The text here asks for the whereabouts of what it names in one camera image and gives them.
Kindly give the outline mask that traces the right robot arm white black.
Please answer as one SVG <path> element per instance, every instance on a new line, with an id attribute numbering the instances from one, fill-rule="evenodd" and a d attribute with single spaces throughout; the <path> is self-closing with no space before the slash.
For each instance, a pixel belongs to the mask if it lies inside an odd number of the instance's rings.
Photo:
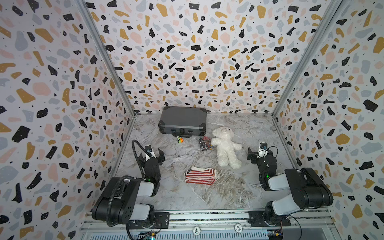
<path id="1" fill-rule="evenodd" d="M 259 217 L 267 225 L 282 224 L 290 214 L 333 204 L 331 191 L 312 168 L 285 169 L 278 174 L 277 157 L 267 143 L 261 143 L 257 152 L 248 149 L 247 160 L 257 165 L 263 190 L 290 191 L 287 196 L 267 203 Z"/>

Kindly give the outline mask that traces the dark grey hard case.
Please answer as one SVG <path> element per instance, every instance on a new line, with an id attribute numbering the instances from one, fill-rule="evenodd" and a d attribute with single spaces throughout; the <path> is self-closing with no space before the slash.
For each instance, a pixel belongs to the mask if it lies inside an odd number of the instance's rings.
<path id="1" fill-rule="evenodd" d="M 182 138 L 204 136 L 207 129 L 207 113 L 204 108 L 164 107 L 158 122 L 159 131 Z"/>

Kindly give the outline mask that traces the aluminium mounting rail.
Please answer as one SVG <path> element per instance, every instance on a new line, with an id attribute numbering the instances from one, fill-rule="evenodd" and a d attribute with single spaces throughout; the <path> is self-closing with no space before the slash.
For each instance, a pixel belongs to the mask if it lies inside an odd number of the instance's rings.
<path id="1" fill-rule="evenodd" d="M 252 210 L 186 210 L 170 213 L 168 229 L 130 230 L 128 226 L 108 227 L 105 222 L 86 217 L 80 240 L 339 240 L 327 209 L 290 214 L 289 227 L 252 227 Z"/>

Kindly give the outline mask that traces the white teddy bear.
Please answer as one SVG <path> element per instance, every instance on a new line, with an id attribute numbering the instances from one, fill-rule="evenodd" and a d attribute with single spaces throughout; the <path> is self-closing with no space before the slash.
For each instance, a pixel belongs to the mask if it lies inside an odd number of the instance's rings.
<path id="1" fill-rule="evenodd" d="M 242 167 L 242 162 L 237 158 L 236 151 L 242 149 L 241 144 L 234 143 L 234 132 L 229 127 L 220 127 L 212 132 L 211 145 L 217 149 L 217 161 L 220 167 L 230 166 L 237 170 Z"/>

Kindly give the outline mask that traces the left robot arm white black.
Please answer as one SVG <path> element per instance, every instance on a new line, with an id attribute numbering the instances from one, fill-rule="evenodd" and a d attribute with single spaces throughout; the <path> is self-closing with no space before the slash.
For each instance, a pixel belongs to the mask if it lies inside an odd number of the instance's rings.
<path id="1" fill-rule="evenodd" d="M 165 161 L 165 155 L 158 149 L 159 155 L 156 156 L 151 146 L 146 146 L 145 152 L 145 155 L 137 157 L 144 177 L 111 178 L 92 208 L 94 220 L 104 221 L 109 227 L 127 225 L 143 229 L 156 223 L 154 207 L 138 203 L 137 198 L 154 197 L 157 194 L 162 179 L 160 166 Z"/>

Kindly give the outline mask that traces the red white striped knit sweater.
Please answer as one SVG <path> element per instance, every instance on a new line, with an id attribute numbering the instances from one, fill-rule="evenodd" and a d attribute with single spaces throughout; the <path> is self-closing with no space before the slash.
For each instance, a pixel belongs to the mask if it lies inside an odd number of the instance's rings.
<path id="1" fill-rule="evenodd" d="M 212 168 L 192 167 L 185 173 L 185 182 L 211 186 L 218 179 L 218 171 Z"/>

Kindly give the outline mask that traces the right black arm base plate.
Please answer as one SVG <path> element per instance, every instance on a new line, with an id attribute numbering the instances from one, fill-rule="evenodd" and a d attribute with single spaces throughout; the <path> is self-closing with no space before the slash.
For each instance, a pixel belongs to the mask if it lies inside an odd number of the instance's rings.
<path id="1" fill-rule="evenodd" d="M 252 227 L 289 227 L 291 222 L 289 216 L 278 216 L 272 212 L 249 211 L 248 223 Z"/>

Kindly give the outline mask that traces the small green orange toy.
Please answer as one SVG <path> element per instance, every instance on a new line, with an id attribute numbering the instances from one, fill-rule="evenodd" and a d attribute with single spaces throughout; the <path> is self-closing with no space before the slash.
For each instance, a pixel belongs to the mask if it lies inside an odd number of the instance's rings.
<path id="1" fill-rule="evenodd" d="M 180 144 L 180 143 L 184 142 L 184 139 L 182 137 L 180 137 L 180 136 L 177 136 L 177 141 Z"/>

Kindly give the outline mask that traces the bag of toy bricks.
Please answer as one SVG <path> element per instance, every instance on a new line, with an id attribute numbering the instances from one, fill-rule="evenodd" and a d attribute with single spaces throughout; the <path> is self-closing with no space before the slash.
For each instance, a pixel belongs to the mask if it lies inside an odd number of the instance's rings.
<path id="1" fill-rule="evenodd" d="M 201 151 L 212 150 L 214 148 L 211 145 L 211 138 L 209 137 L 199 138 L 199 146 Z"/>

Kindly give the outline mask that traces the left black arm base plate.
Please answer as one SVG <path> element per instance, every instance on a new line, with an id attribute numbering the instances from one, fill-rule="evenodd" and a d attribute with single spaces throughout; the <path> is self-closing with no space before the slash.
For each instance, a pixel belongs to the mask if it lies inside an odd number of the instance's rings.
<path id="1" fill-rule="evenodd" d="M 130 230 L 141 230 L 149 231 L 155 229 L 168 229 L 170 223 L 170 213 L 169 212 L 155 212 L 150 218 L 145 221 L 133 221 L 128 223 L 128 229 Z"/>

